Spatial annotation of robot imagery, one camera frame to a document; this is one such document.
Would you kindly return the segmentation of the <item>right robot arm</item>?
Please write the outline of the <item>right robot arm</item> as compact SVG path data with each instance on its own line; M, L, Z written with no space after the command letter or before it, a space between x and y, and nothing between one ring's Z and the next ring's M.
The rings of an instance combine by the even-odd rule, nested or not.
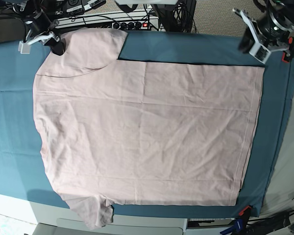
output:
M51 20L38 0L8 0L7 2L10 4L8 9L14 12L8 16L20 20L25 29L24 38L18 46L21 54L30 54L34 43L49 47L52 53L58 56L64 54L66 43L56 31L59 21Z

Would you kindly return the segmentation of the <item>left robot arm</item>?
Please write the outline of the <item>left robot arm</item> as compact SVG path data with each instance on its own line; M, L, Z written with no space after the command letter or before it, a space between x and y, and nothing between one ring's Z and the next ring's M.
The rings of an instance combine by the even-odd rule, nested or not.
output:
M265 63L270 54L283 52L286 63L294 58L294 0L266 0L264 5L255 0L255 6L264 13L260 19L252 18L245 10L233 8L232 11L247 25L238 50L250 54Z

